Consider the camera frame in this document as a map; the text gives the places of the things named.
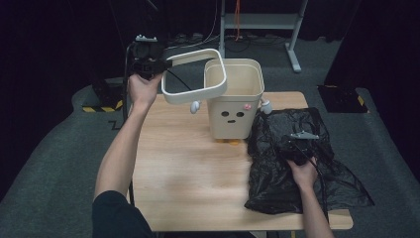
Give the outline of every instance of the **camera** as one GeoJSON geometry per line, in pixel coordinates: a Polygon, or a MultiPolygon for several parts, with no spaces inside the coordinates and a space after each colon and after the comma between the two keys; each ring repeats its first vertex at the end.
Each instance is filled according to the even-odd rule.
{"type": "Polygon", "coordinates": [[[314,156],[311,141],[316,139],[319,137],[305,131],[284,135],[277,145],[277,156],[281,159],[291,160],[297,166],[303,166],[314,156]]]}
{"type": "Polygon", "coordinates": [[[130,74],[138,74],[140,77],[150,80],[155,74],[162,73],[172,67],[171,60],[162,59],[165,43],[156,38],[147,38],[142,35],[136,36],[136,40],[130,45],[130,74]]]}

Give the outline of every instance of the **gray carpet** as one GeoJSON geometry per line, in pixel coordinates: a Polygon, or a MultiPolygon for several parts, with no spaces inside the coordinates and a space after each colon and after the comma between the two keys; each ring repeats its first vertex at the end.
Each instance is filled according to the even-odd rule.
{"type": "MultiPolygon", "coordinates": [[[[419,237],[420,185],[399,155],[366,89],[358,93],[369,113],[328,113],[317,90],[340,43],[298,41],[302,72],[294,73],[283,44],[257,46],[228,42],[227,58],[248,58],[262,65],[266,91],[302,91],[317,107],[331,134],[336,160],[365,185],[373,207],[353,208],[352,229],[337,237],[419,237]]],[[[176,49],[166,57],[197,48],[176,49]]],[[[174,70],[191,87],[202,84],[202,65],[174,70]]],[[[90,87],[74,94],[74,112],[39,143],[0,204],[0,237],[90,237],[91,201],[100,161],[121,125],[122,113],[81,111],[90,87]]],[[[185,90],[174,85],[173,90],[185,90]]],[[[278,232],[290,237],[288,232],[278,232]]],[[[302,231],[297,237],[304,237],[302,231]]]]}

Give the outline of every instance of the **black trash bag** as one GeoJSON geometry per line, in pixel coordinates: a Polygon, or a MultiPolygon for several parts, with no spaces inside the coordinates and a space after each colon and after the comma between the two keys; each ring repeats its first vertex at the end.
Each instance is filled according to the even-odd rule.
{"type": "MultiPolygon", "coordinates": [[[[248,154],[253,163],[250,171],[249,200],[245,207],[267,214],[302,213],[299,189],[286,161],[292,133],[308,132],[317,140],[300,141],[317,159],[323,175],[327,209],[345,209],[374,205],[368,192],[356,176],[342,163],[334,160],[330,136],[318,109],[285,109],[270,114],[258,112],[248,138],[248,154]]],[[[314,184],[322,204],[319,179],[314,184]]]]}

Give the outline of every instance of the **forearm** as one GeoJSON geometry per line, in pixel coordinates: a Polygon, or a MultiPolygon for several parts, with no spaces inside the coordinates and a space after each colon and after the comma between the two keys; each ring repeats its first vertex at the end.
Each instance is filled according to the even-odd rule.
{"type": "Polygon", "coordinates": [[[106,152],[96,179],[95,195],[107,190],[127,194],[136,163],[143,123],[149,107],[134,109],[106,152]]]}
{"type": "Polygon", "coordinates": [[[302,198],[303,225],[306,236],[308,238],[334,237],[312,187],[301,188],[300,195],[302,198]]]}

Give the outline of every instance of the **person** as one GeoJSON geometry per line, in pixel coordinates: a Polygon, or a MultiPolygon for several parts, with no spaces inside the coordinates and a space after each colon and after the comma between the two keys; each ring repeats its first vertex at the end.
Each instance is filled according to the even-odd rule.
{"type": "MultiPolygon", "coordinates": [[[[311,158],[311,161],[316,165],[314,157],[311,158]]],[[[303,227],[306,237],[334,237],[313,188],[318,177],[315,167],[309,162],[302,166],[297,166],[293,161],[287,160],[287,162],[291,167],[294,181],[299,187],[303,208],[303,227]]]]}
{"type": "Polygon", "coordinates": [[[128,203],[126,194],[134,172],[143,123],[155,102],[161,74],[145,80],[128,79],[132,100],[129,116],[111,143],[96,178],[92,204],[93,237],[154,237],[141,211],[128,203]]]}
{"type": "MultiPolygon", "coordinates": [[[[151,80],[137,74],[129,77],[128,92],[133,104],[99,167],[92,203],[92,237],[155,237],[142,212],[128,203],[126,194],[134,172],[142,126],[157,98],[161,77],[161,74],[151,80]]],[[[289,164],[302,197],[306,235],[334,237],[313,189],[317,177],[315,168],[310,163],[300,167],[293,162],[289,164]]]]}

